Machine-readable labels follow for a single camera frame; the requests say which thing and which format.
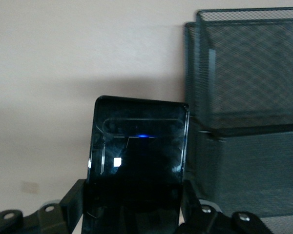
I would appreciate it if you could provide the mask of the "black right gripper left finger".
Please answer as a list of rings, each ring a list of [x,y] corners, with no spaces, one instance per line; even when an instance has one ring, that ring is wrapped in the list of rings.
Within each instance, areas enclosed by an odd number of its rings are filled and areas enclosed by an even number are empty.
[[[71,234],[84,208],[85,180],[79,179],[59,201],[24,216],[20,210],[0,212],[0,234]]]

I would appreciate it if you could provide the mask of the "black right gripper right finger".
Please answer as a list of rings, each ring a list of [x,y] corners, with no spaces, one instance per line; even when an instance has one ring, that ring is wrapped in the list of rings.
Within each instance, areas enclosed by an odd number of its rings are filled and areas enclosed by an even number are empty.
[[[189,180],[183,182],[181,234],[271,234],[272,231],[253,213],[224,215],[208,204],[201,204]]]

